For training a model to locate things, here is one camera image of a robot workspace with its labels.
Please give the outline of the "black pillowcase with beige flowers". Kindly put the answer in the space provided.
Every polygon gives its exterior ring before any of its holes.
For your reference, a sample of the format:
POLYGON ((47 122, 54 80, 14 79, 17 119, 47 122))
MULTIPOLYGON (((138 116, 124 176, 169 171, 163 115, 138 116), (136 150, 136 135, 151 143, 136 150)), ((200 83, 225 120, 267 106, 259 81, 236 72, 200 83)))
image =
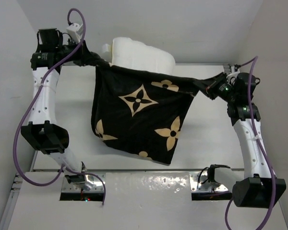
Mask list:
POLYGON ((86 45, 75 55, 77 65, 96 68, 94 134, 110 148, 171 164, 187 112, 210 78, 115 66, 86 45))

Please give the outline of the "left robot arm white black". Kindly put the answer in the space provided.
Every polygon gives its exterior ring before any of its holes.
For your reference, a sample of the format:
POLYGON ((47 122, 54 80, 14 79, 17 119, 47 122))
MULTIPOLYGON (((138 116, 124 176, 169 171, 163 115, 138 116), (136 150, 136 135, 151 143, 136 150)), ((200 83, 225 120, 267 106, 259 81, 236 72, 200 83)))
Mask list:
POLYGON ((55 29, 37 32, 37 49, 31 57, 34 97, 29 106, 28 124, 21 135, 33 147, 64 166, 64 173, 80 173, 83 164, 69 149, 68 131, 57 125, 55 115, 56 89, 64 63, 63 34, 55 29))

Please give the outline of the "cream pillow with yellow edge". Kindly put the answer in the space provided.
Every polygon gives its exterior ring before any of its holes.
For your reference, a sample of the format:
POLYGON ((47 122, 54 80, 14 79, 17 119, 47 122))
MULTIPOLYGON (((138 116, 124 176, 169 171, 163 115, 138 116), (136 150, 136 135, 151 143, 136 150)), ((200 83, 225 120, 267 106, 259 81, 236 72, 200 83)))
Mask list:
POLYGON ((100 56, 115 66, 167 75, 176 65, 169 52, 128 37, 116 37, 111 44, 104 44, 100 56))

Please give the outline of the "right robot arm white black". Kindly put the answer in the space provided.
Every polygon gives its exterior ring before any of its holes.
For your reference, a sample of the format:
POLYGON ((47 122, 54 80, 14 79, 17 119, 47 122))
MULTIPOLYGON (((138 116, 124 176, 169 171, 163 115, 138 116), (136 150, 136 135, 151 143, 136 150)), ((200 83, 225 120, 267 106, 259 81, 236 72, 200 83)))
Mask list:
POLYGON ((221 73, 209 80, 205 92, 211 99, 220 97, 228 104, 227 113, 238 136, 244 164, 244 177, 236 176, 226 165, 212 164, 207 181, 224 185, 237 207, 273 207, 286 190, 284 179, 272 180, 258 141, 262 136, 258 107, 252 103, 259 78, 248 73, 221 73))

